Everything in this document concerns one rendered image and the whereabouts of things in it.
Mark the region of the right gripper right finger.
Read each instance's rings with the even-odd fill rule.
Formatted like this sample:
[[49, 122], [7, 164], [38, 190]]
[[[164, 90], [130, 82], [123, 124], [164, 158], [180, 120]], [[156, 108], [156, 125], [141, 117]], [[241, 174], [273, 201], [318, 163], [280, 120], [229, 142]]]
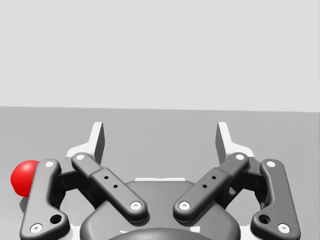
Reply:
[[220, 165], [176, 200], [174, 218], [189, 223], [212, 201], [226, 208], [245, 189], [254, 192], [260, 206], [249, 225], [255, 238], [300, 240], [301, 229], [285, 165], [276, 159], [257, 161], [250, 148], [233, 142], [225, 122], [217, 123], [215, 147]]

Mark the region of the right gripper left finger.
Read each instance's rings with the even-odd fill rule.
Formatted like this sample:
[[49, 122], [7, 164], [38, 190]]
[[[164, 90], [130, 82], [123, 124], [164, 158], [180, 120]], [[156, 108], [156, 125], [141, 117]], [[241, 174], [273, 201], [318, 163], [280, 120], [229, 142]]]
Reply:
[[101, 166], [104, 126], [95, 122], [86, 143], [68, 150], [65, 159], [44, 159], [35, 168], [21, 223], [20, 240], [60, 240], [71, 230], [60, 210], [67, 191], [79, 189], [95, 208], [108, 201], [129, 222], [148, 216], [146, 202], [110, 169]]

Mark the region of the red or green ball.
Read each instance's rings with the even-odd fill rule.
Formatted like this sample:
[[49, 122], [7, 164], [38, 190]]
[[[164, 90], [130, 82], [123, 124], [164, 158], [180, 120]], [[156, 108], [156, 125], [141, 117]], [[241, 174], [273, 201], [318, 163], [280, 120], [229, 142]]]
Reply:
[[10, 183], [21, 197], [28, 198], [39, 161], [26, 160], [18, 164], [10, 176]]

